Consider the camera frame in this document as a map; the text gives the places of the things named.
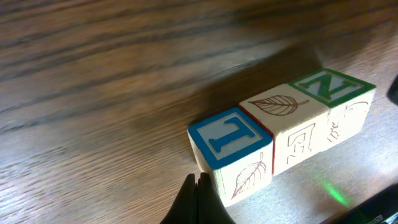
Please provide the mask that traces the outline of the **wooden block leaf drawing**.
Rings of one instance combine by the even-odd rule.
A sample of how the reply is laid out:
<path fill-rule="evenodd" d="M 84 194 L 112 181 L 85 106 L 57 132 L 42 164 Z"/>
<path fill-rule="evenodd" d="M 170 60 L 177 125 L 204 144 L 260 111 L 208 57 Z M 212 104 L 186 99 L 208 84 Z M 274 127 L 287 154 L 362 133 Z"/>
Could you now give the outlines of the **wooden block leaf drawing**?
<path fill-rule="evenodd" d="M 190 125 L 187 134 L 225 207 L 271 183 L 273 138 L 238 107 Z"/>

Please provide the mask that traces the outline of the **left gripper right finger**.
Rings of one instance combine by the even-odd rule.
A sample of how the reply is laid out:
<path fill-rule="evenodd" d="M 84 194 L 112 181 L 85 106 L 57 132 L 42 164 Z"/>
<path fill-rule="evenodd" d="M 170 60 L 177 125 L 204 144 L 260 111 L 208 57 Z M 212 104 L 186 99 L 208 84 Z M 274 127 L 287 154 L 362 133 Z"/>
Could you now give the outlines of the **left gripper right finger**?
<path fill-rule="evenodd" d="M 213 187 L 209 174 L 202 172 L 197 183 L 197 223 L 235 224 Z"/>

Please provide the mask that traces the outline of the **wooden block letter drawing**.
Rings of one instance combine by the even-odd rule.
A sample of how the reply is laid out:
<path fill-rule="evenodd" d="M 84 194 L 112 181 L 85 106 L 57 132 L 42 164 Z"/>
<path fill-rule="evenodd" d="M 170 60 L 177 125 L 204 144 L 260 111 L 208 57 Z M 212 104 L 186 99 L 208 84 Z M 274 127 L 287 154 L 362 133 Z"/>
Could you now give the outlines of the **wooden block letter drawing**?
<path fill-rule="evenodd" d="M 248 98 L 239 107 L 273 137 L 274 175 L 326 149 L 328 107 L 288 84 Z"/>

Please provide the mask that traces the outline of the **wooden block green letter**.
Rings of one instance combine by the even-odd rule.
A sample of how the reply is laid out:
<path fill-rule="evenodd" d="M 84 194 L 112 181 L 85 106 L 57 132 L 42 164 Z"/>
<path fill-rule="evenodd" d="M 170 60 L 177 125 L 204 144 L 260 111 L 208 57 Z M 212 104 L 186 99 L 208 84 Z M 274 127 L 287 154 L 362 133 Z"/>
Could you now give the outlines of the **wooden block green letter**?
<path fill-rule="evenodd" d="M 361 131 L 376 92 L 376 85 L 329 68 L 304 75 L 289 85 L 328 107 L 328 149 Z"/>

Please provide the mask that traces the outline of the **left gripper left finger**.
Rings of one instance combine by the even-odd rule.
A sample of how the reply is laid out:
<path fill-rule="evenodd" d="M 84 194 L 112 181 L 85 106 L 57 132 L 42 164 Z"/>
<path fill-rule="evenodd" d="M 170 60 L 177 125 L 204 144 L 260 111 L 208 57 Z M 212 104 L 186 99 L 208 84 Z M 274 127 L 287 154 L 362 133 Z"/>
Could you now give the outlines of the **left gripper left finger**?
<path fill-rule="evenodd" d="M 194 224 L 197 222 L 197 187 L 195 175 L 188 174 L 160 224 Z"/>

